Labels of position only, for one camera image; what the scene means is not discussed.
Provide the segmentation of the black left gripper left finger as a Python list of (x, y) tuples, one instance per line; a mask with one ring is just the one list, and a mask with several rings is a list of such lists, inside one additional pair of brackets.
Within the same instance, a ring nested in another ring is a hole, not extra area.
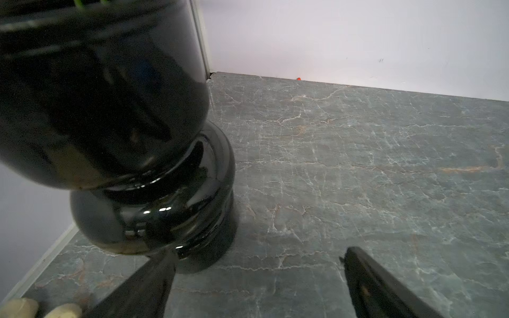
[(84, 317), (163, 317), (178, 256), (166, 250), (149, 258)]

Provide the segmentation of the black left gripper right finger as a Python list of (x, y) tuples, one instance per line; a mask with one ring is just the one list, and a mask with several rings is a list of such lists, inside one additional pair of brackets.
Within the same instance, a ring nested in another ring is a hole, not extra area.
[(441, 317), (362, 248), (350, 246), (340, 261), (357, 317)]

